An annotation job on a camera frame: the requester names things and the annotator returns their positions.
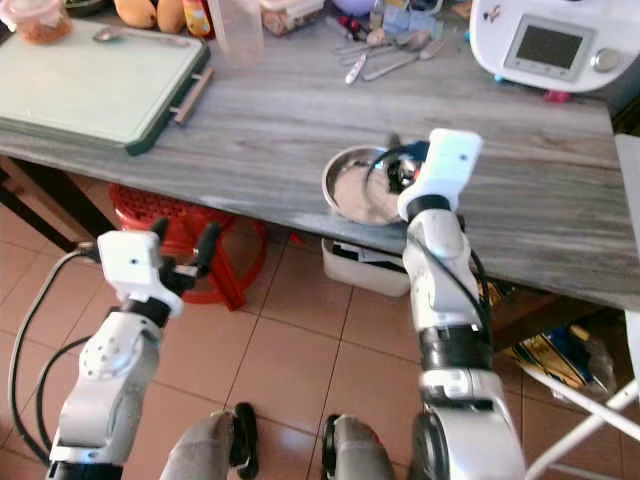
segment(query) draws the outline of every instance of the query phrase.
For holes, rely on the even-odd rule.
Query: black wire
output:
[[[424,243],[422,243],[420,240],[418,240],[414,235],[412,235],[411,233],[409,233],[407,231],[407,240],[411,243],[413,243],[416,247],[418,247],[422,253],[424,254],[425,257],[427,257],[427,259],[431,260],[433,263],[435,263],[438,268],[440,270],[442,270],[444,272],[444,274],[449,277],[449,279],[456,284],[456,286],[462,291],[462,293],[464,294],[465,297],[467,297],[467,300],[469,300],[469,303],[471,304],[471,306],[473,307],[473,309],[476,312],[476,315],[478,316],[478,319],[480,320],[480,322],[482,323],[482,327],[484,328],[485,331],[489,332],[490,331],[490,325],[489,325],[489,319],[487,318],[487,313],[486,313],[486,309],[483,305],[480,305],[480,303],[478,302],[478,300],[476,300],[476,298],[473,296],[473,294],[469,291],[469,289],[467,288],[467,286],[462,283],[462,281],[458,278],[458,276],[453,273],[449,267],[447,267],[442,260],[440,260],[430,249],[429,247],[427,247]]]
[[[489,318],[491,318],[491,298],[489,293],[489,281],[487,279],[487,272],[484,269],[484,265],[480,261],[480,257],[474,249],[471,249],[471,260],[473,260],[473,264],[476,267],[478,279],[480,280],[480,286],[482,287],[484,308],[486,309]]]
[[[16,393],[18,390],[18,366],[20,363],[20,354],[22,353],[22,346],[24,344],[24,339],[26,338],[27,331],[29,329],[29,325],[33,320],[33,317],[37,313],[38,309],[42,305],[44,298],[46,297],[53,281],[56,279],[58,274],[60,273],[62,267],[76,257],[80,257],[85,255],[83,251],[76,250],[74,252],[66,254],[62,257],[58,262],[53,266],[49,276],[45,280],[40,292],[36,296],[36,299],[31,304],[31,308],[29,312],[25,315],[24,320],[22,321],[22,325],[20,326],[20,330],[18,330],[18,334],[16,336],[16,341],[13,346],[13,352],[11,353],[11,361],[9,363],[9,407],[11,408],[11,416],[13,418],[13,423],[15,424],[16,431],[25,441],[27,446],[33,451],[33,453],[40,459],[42,463],[45,465],[49,464],[49,455],[42,449],[42,447],[36,442],[33,436],[28,432],[25,424],[22,422],[22,417],[20,416],[20,410],[18,409],[18,400],[16,398]]]
[[[380,164],[380,162],[386,163],[386,159],[388,157],[390,157],[391,155],[394,154],[398,154],[398,153],[402,153],[403,150],[401,147],[396,147],[396,148],[392,148],[387,150],[386,152],[382,153],[378,158],[376,158],[374,161],[372,161],[369,164],[369,167],[367,168],[367,172],[365,173],[363,182],[362,182],[362,189],[363,189],[363,196],[364,198],[367,199],[367,201],[374,207],[377,208],[379,210],[379,213],[384,213],[381,211],[381,209],[379,207],[376,207],[375,203],[372,201],[372,199],[369,197],[369,192],[368,192],[368,184],[369,184],[369,179],[371,178],[371,174],[373,173],[373,171],[376,169],[376,166]],[[445,275],[447,275],[447,277],[449,277],[449,279],[456,284],[456,286],[462,291],[462,293],[464,294],[464,296],[469,300],[469,303],[471,303],[471,306],[473,307],[473,309],[476,312],[476,315],[478,316],[478,319],[480,320],[480,322],[482,323],[482,327],[483,329],[487,332],[487,335],[489,335],[489,333],[491,332],[490,330],[490,308],[486,307],[485,305],[480,305],[480,303],[476,300],[476,298],[473,296],[473,294],[469,291],[469,289],[466,287],[466,285],[464,283],[462,283],[462,281],[456,276],[455,273],[453,273],[449,267],[447,267],[424,243],[422,243],[420,240],[418,240],[413,234],[411,234],[408,230],[407,230],[407,241],[413,243],[416,247],[418,247],[422,253],[424,254],[425,257],[427,257],[427,259],[431,260],[433,263],[435,263],[438,268],[440,270],[442,270],[444,272]],[[474,263],[476,264],[476,268],[478,269],[478,273],[480,274],[480,282],[482,284],[482,289],[483,295],[488,295],[489,293],[489,286],[488,284],[486,284],[486,275],[485,275],[485,270],[484,267],[482,265],[482,263],[480,263],[480,258],[475,254],[475,252],[473,250],[471,250],[471,257],[474,261]],[[485,296],[485,301],[488,302],[489,298],[488,296]]]
[[[42,371],[40,372],[40,377],[38,378],[38,388],[36,390],[36,419],[38,421],[38,433],[40,433],[40,440],[44,444],[45,448],[51,451],[51,437],[49,437],[49,433],[47,432],[47,426],[44,423],[44,387],[47,383],[47,376],[49,375],[49,370],[53,367],[56,361],[62,357],[65,353],[67,353],[72,348],[77,347],[78,345],[82,345],[87,340],[91,338],[91,335],[88,337],[82,337],[78,340],[75,340],[60,350],[58,350],[47,362]]]

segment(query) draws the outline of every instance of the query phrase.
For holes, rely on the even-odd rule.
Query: lid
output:
[[[46,16],[60,8],[60,0],[4,0],[0,3],[0,20],[10,30],[25,20]]]
[[[260,6],[271,12],[287,9],[313,11],[320,10],[324,0],[260,0]]]

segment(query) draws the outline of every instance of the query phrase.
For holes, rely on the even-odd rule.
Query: green cutting board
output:
[[[192,85],[209,48],[124,36],[92,37],[105,25],[73,21],[58,43],[31,45],[12,35],[0,45],[0,128],[47,138],[148,150]],[[169,37],[143,32],[152,38]]]

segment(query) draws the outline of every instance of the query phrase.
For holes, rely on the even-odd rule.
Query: table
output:
[[[264,61],[226,68],[184,129],[170,125],[129,157],[0,131],[0,154],[399,253],[401,226],[333,214],[321,192],[328,160],[398,132],[478,132],[486,145],[460,211],[489,274],[626,309],[640,309],[640,265],[606,106],[548,104],[539,91],[496,84],[468,45],[378,81],[344,84],[323,22],[276,39]]]

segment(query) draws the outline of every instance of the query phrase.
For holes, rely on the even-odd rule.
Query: stainless steel bowl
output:
[[[358,145],[329,161],[322,176],[322,192],[336,212],[366,225],[387,225],[400,220],[398,195],[389,192],[384,165],[371,172],[365,186],[367,171],[385,151],[375,145]]]

